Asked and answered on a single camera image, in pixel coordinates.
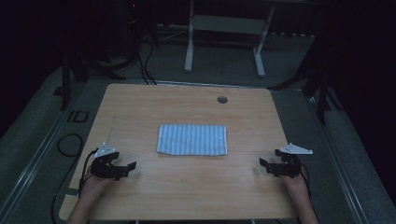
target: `wooden table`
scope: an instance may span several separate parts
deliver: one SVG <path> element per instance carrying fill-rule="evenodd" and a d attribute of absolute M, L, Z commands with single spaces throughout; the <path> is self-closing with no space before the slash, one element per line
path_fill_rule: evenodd
<path fill-rule="evenodd" d="M 228 102 L 220 104 L 219 96 Z M 225 125 L 228 155 L 157 153 L 163 123 Z M 295 217 L 282 180 L 259 165 L 259 157 L 280 162 L 274 149 L 287 144 L 268 90 L 111 84 L 70 189 L 78 188 L 85 158 L 103 142 L 120 152 L 114 164 L 137 161 L 137 166 L 128 177 L 111 183 L 92 220 Z M 65 196 L 61 219 L 68 218 L 77 198 Z"/>

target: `wire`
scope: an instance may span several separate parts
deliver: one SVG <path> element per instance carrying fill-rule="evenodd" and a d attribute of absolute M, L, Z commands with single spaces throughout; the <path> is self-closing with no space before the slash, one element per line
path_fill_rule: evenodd
<path fill-rule="evenodd" d="M 304 164 L 302 164 L 302 166 L 303 166 L 303 168 L 304 168 L 304 170 L 306 172 L 306 179 L 307 179 L 308 185 L 309 185 L 309 171 L 308 171 L 308 168 L 306 168 L 306 166 Z"/>
<path fill-rule="evenodd" d="M 69 137 L 69 136 L 76 136 L 76 137 L 78 138 L 78 140 L 79 140 L 78 154 L 76 154 L 76 155 L 68 154 L 68 153 L 65 153 L 64 151 L 61 150 L 61 142 L 62 142 L 66 137 Z M 54 213 L 56 198 L 58 197 L 58 194 L 59 194 L 59 192 L 61 191 L 62 186 L 64 185 L 64 181 L 65 181 L 66 178 L 69 176 L 69 174 L 70 174 L 70 172 L 72 171 L 73 167 L 75 167 L 75 165 L 77 164 L 78 159 L 79 159 L 79 157 L 80 157 L 80 155 L 81 155 L 81 153 L 82 153 L 83 145 L 84 145 L 84 141 L 82 140 L 82 137 L 79 136 L 79 135 L 76 134 L 76 133 L 67 134 L 67 135 L 65 135 L 64 137 L 62 137 L 62 138 L 58 141 L 58 144 L 57 144 L 57 149 L 58 149 L 58 151 L 59 151 L 62 155 L 66 156 L 66 157 L 74 157 L 75 159 L 73 160 L 72 165 L 69 167 L 68 171 L 66 172 L 66 175 L 65 175 L 64 178 L 62 179 L 62 181 L 61 181 L 61 183 L 60 183 L 60 185 L 59 185 L 59 187 L 58 187 L 58 190 L 57 190 L 56 194 L 54 194 L 54 195 L 52 196 L 52 201 L 51 201 L 51 204 L 50 204 L 50 217 L 51 217 L 52 223 L 54 223 L 54 224 L 56 224 L 56 218 L 55 218 L 55 213 Z"/>
<path fill-rule="evenodd" d="M 90 154 L 88 154 L 87 158 L 84 161 L 84 167 L 82 168 L 82 175 L 81 175 L 81 179 L 79 180 L 79 186 L 78 186 L 78 197 L 82 191 L 82 187 L 84 186 L 85 182 L 87 182 L 87 180 L 89 178 L 91 178 L 92 175 L 90 175 L 87 179 L 85 179 L 85 172 L 87 170 L 87 164 L 88 164 L 88 160 L 90 159 L 91 155 L 95 154 L 95 152 L 98 150 L 98 148 L 94 151 L 91 151 Z"/>
<path fill-rule="evenodd" d="M 311 199 L 311 188 L 309 187 L 309 179 L 305 177 L 305 175 L 303 174 L 303 172 L 300 172 L 300 175 L 303 177 L 304 182 L 306 184 L 306 189 L 308 190 L 308 197 L 309 199 Z"/>
<path fill-rule="evenodd" d="M 149 58 L 151 57 L 151 54 L 154 51 L 154 47 L 147 40 L 142 40 L 142 42 L 147 43 L 147 44 L 150 45 L 150 52 L 149 52 L 148 57 L 147 57 L 147 59 L 146 59 L 144 64 L 142 62 L 142 58 L 140 57 L 140 55 L 137 55 L 137 59 L 138 59 L 138 61 L 140 63 L 140 72 L 142 74 L 142 78 L 145 80 L 146 84 L 148 84 L 148 85 L 157 85 L 154 77 L 152 76 L 150 71 L 147 69 Z"/>

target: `hand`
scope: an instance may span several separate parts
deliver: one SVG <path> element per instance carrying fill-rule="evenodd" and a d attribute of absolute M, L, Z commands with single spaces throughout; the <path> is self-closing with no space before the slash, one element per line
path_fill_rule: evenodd
<path fill-rule="evenodd" d="M 294 206 L 310 203 L 308 187 L 302 175 L 297 175 L 294 178 L 282 175 L 281 178 L 286 185 L 286 189 L 288 190 Z"/>
<path fill-rule="evenodd" d="M 106 189 L 106 186 L 112 182 L 111 178 L 99 178 L 91 173 L 91 166 L 85 175 L 85 183 L 79 195 L 79 200 L 85 203 L 95 203 Z"/>
<path fill-rule="evenodd" d="M 281 178 L 285 182 L 291 202 L 297 211 L 301 223 L 318 224 L 318 218 L 309 199 L 308 187 L 303 176 L 297 175 L 294 178 L 290 178 L 287 175 L 282 175 Z"/>
<path fill-rule="evenodd" d="M 91 166 L 85 175 L 85 183 L 82 187 L 76 206 L 72 214 L 70 214 L 67 223 L 86 224 L 90 217 L 91 209 L 95 202 L 101 197 L 106 189 L 106 186 L 112 182 L 113 179 L 99 178 L 91 173 Z"/>

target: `grommet hole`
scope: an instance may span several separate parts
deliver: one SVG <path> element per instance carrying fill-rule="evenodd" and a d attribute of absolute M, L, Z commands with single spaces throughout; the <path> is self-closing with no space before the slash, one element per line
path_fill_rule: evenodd
<path fill-rule="evenodd" d="M 218 102 L 221 103 L 221 104 L 227 104 L 228 99 L 225 96 L 219 96 L 218 97 Z"/>

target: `towel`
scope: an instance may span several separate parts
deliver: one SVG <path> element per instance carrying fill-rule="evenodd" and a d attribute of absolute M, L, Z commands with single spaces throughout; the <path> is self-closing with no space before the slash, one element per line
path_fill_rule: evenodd
<path fill-rule="evenodd" d="M 224 125 L 163 124 L 157 151 L 177 156 L 227 155 Z"/>

